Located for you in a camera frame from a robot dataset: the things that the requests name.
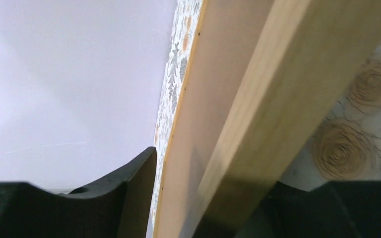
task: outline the rose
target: rose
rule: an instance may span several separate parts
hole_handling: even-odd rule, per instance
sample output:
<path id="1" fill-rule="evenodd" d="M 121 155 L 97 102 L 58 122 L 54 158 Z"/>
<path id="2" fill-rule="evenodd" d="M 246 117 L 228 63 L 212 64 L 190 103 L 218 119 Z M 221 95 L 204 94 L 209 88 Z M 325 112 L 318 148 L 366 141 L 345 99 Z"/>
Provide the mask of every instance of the rose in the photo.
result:
<path id="1" fill-rule="evenodd" d="M 313 161 L 326 179 L 356 179 L 371 171 L 374 144 L 355 123 L 341 119 L 321 125 L 312 143 Z"/>
<path id="2" fill-rule="evenodd" d="M 370 115 L 381 109 L 381 62 L 369 59 L 356 75 L 348 92 L 349 103 Z"/>

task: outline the wooden edge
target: wooden edge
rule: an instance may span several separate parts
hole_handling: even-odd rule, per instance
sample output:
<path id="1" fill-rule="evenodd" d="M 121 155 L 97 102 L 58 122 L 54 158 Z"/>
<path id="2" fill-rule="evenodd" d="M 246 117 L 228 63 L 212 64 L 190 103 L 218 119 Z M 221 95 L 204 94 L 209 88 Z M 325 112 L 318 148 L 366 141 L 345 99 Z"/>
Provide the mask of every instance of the wooden edge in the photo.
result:
<path id="1" fill-rule="evenodd" d="M 380 39 L 381 1 L 275 0 L 180 237 L 237 231 Z"/>
<path id="2" fill-rule="evenodd" d="M 169 157 L 171 141 L 175 135 L 177 117 L 178 117 L 180 109 L 182 108 L 182 100 L 183 100 L 183 96 L 186 92 L 186 85 L 188 84 L 189 73 L 191 71 L 191 66 L 192 66 L 192 62 L 193 62 L 193 56 L 194 56 L 194 52 L 195 52 L 195 49 L 196 49 L 197 44 L 198 44 L 199 33 L 200 33 L 201 28 L 202 28 L 203 18 L 205 15 L 205 10 L 206 10 L 206 6 L 207 6 L 208 2 L 209 2 L 209 0 L 204 0 L 202 2 L 201 10 L 200 10 L 199 17 L 198 17 L 198 24 L 196 25 L 195 36 L 193 37 L 192 48 L 190 49 L 188 64 L 186 66 L 185 75 L 183 77 L 182 88 L 180 90 L 179 100 L 178 100 L 178 103 L 176 106 L 175 116 L 173 118 L 172 130 L 170 131 L 169 141 L 167 142 L 166 154 L 164 155 L 163 169 L 161 172 L 160 188 L 159 188 L 159 192 L 158 192 L 157 210 L 155 212 L 153 238 L 157 238 L 157 236 L 158 236 L 157 234 L 158 234 L 158 221 L 159 221 L 159 216 L 160 216 L 159 215 L 160 201 L 161 201 L 161 197 L 163 196 L 163 186 L 164 186 L 164 178 L 165 178 L 164 172 L 165 172 L 165 168 L 166 168 L 167 159 Z"/>

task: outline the wooden board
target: wooden board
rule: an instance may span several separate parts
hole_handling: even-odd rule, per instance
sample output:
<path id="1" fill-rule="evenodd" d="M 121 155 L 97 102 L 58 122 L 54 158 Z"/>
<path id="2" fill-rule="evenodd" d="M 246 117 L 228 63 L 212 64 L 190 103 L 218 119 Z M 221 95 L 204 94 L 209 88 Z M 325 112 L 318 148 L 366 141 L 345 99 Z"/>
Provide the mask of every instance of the wooden board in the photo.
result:
<path id="1" fill-rule="evenodd" d="M 381 0 L 274 1 L 180 237 L 236 231 L 380 39 Z"/>
<path id="2" fill-rule="evenodd" d="M 204 1 L 165 157 L 155 238 L 178 237 L 271 3 Z"/>

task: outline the wooden panel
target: wooden panel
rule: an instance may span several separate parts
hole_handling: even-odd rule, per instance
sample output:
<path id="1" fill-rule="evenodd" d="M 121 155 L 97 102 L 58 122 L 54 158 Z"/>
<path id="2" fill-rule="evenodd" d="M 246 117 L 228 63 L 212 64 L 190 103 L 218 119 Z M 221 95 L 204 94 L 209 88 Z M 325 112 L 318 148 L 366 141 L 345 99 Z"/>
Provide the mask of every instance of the wooden panel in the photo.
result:
<path id="1" fill-rule="evenodd" d="M 237 230 L 380 39 L 381 0 L 276 0 L 180 237 Z"/>
<path id="2" fill-rule="evenodd" d="M 160 188 L 154 237 L 177 238 L 256 46 L 271 0 L 207 0 Z"/>

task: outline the floral wallpaper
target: floral wallpaper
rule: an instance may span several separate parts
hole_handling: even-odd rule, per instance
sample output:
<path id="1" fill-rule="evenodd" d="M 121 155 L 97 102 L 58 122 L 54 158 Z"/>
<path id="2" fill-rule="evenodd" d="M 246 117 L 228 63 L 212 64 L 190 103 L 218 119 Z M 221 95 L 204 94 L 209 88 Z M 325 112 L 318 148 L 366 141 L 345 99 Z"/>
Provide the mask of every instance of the floral wallpaper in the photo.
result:
<path id="1" fill-rule="evenodd" d="M 157 148 L 158 158 L 150 208 L 153 226 L 155 213 L 157 211 L 163 161 L 172 130 L 173 118 L 176 113 L 176 106 L 182 88 L 186 66 L 188 65 L 201 6 L 202 0 L 178 0 L 173 19 L 173 29 L 170 38 L 171 47 L 164 71 L 160 105 L 154 133 L 154 144 Z"/>
<path id="2" fill-rule="evenodd" d="M 328 180 L 381 180 L 381 43 L 284 173 L 311 190 Z"/>

